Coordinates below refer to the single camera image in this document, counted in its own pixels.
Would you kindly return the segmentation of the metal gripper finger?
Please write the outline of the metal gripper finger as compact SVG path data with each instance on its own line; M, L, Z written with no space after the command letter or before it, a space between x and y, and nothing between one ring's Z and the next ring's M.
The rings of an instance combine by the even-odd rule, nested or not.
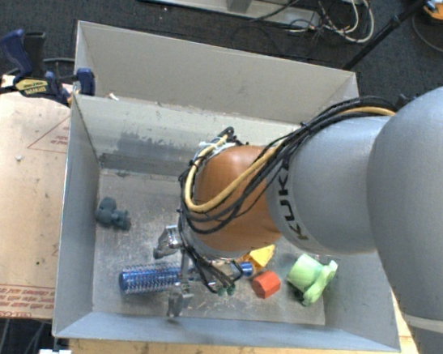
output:
M180 249L181 235L177 225L164 228L158 238L157 246L153 249L154 259L162 259L175 254Z
M191 284L178 280L169 290L167 316L170 318L179 317L182 311L187 308L192 301Z

